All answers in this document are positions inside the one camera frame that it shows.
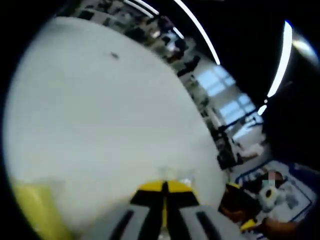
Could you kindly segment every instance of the ceiling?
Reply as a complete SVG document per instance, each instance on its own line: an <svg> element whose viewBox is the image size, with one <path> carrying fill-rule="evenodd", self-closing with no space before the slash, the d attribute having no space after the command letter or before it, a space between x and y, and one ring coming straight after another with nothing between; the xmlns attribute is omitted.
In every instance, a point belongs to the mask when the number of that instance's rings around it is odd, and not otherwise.
<svg viewBox="0 0 320 240"><path fill-rule="evenodd" d="M168 16L182 34L192 36L200 50L214 61L194 23L173 0L145 2L160 14ZM278 69L285 20L307 39L315 40L315 43L320 40L314 29L308 28L310 23L315 22L316 16L310 5L306 9L303 5L293 5L286 0L183 2L203 26L221 65L257 106L263 104Z"/></svg>

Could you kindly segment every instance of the window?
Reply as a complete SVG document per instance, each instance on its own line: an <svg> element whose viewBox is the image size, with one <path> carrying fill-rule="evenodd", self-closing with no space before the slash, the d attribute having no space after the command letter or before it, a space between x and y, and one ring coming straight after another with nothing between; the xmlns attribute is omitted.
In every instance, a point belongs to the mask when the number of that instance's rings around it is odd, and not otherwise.
<svg viewBox="0 0 320 240"><path fill-rule="evenodd" d="M229 76L229 77L227 77L227 78L224 80L224 83L225 83L227 86L231 86L231 85L235 84L236 81L233 79L232 76Z"/></svg>
<svg viewBox="0 0 320 240"><path fill-rule="evenodd" d="M166 48L170 51L170 52L173 52L176 48L176 45L175 45L175 42L174 41L171 41L169 42L167 45L166 45Z"/></svg>
<svg viewBox="0 0 320 240"><path fill-rule="evenodd" d="M229 73L221 65L215 66L213 70L221 79L225 79L229 75Z"/></svg>
<svg viewBox="0 0 320 240"><path fill-rule="evenodd" d="M241 94L240 97L238 98L238 101L242 104L242 105L246 105L250 102L250 98L248 97L247 94Z"/></svg>
<svg viewBox="0 0 320 240"><path fill-rule="evenodd" d="M197 80L199 84L206 90L219 82L219 78L213 73L212 70L203 72L200 76L197 77Z"/></svg>
<svg viewBox="0 0 320 240"><path fill-rule="evenodd" d="M227 105L225 105L223 108L221 108L220 113L223 117L226 117L230 113L232 113L236 110L239 110L239 109L240 109L239 103L237 103L236 101L232 101L232 102L228 103Z"/></svg>
<svg viewBox="0 0 320 240"><path fill-rule="evenodd" d="M239 110L235 111L234 113L230 114L228 117L226 117L224 119L225 124L228 125L228 124L234 122L235 120L243 117L245 114L246 113L245 113L245 111L243 109L239 109Z"/></svg>
<svg viewBox="0 0 320 240"><path fill-rule="evenodd" d="M244 107L244 111L246 113L250 113L251 111L255 110L255 105L253 103L250 103L249 105Z"/></svg>
<svg viewBox="0 0 320 240"><path fill-rule="evenodd" d="M221 82L219 82L218 84L215 84L213 87L207 89L207 93L210 97L214 97L215 95L221 93L225 89L226 87Z"/></svg>

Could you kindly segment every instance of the black stripe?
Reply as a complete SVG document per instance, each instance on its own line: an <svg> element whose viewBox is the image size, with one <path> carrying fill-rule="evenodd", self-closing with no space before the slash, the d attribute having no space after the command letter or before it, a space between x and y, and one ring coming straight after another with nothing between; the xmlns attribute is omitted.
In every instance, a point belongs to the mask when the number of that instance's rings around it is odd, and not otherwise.
<svg viewBox="0 0 320 240"><path fill-rule="evenodd" d="M208 240L221 240L220 234L203 211L197 212L196 217L198 218Z"/></svg>
<svg viewBox="0 0 320 240"><path fill-rule="evenodd" d="M130 219L132 218L132 216L134 215L133 211L127 211L126 214L123 216L123 218L121 219L121 221L118 223L118 225L115 227L111 237L109 238L109 240L120 240L122 235L124 234L124 231L130 221Z"/></svg>
<svg viewBox="0 0 320 240"><path fill-rule="evenodd" d="M165 181L163 184L162 184L162 189L161 189L161 192L162 194L167 197L167 195L169 194L169 185L168 185L168 182Z"/></svg>

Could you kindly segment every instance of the person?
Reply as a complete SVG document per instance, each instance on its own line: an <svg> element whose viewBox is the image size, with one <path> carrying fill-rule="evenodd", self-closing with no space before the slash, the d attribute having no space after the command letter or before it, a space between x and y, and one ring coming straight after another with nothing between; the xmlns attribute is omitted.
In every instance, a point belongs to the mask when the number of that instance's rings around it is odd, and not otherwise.
<svg viewBox="0 0 320 240"><path fill-rule="evenodd" d="M257 195L264 187L265 181L273 175L274 186L279 188L284 182L282 174L275 170L267 171L255 180L246 181L241 188L227 184L219 211L234 223L246 222L254 218L261 210L259 202L247 192Z"/></svg>
<svg viewBox="0 0 320 240"><path fill-rule="evenodd" d="M198 66L200 60L201 60L201 58L198 55L194 56L191 61L184 63L185 68L178 71L176 75L178 77L181 77L187 73L193 72L196 69L196 67Z"/></svg>
<svg viewBox="0 0 320 240"><path fill-rule="evenodd" d="M166 34L174 27L174 25L169 18L167 18L166 16L161 16L158 19L158 27L161 34Z"/></svg>
<svg viewBox="0 0 320 240"><path fill-rule="evenodd" d="M320 213L320 174L303 168L291 168L290 174L307 185L318 195L318 199L301 222L279 222L265 218L254 230L263 233L270 240L318 239L316 232Z"/></svg>
<svg viewBox="0 0 320 240"><path fill-rule="evenodd" d="M174 45L175 50L173 51L173 54L166 59L168 64L172 64L175 61L182 59L185 55L185 50L187 49L186 41L183 39L176 40Z"/></svg>
<svg viewBox="0 0 320 240"><path fill-rule="evenodd" d="M168 36L164 36L161 39L158 39L153 45L150 46L150 50L157 53L160 57L165 57L169 50L167 48L168 43L170 43L171 39Z"/></svg>

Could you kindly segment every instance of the person's hand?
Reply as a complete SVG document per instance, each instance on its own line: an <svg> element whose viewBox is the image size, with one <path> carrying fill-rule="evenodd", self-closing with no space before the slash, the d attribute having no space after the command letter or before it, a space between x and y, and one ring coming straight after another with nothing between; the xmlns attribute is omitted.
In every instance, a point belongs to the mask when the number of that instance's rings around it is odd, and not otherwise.
<svg viewBox="0 0 320 240"><path fill-rule="evenodd" d="M296 222L280 222L267 217L253 229L263 233L268 239L284 239L293 236L296 227Z"/></svg>
<svg viewBox="0 0 320 240"><path fill-rule="evenodd" d="M234 223L238 223L246 219L246 213L242 210L231 212L222 205L220 206L219 210L223 215L225 215Z"/></svg>

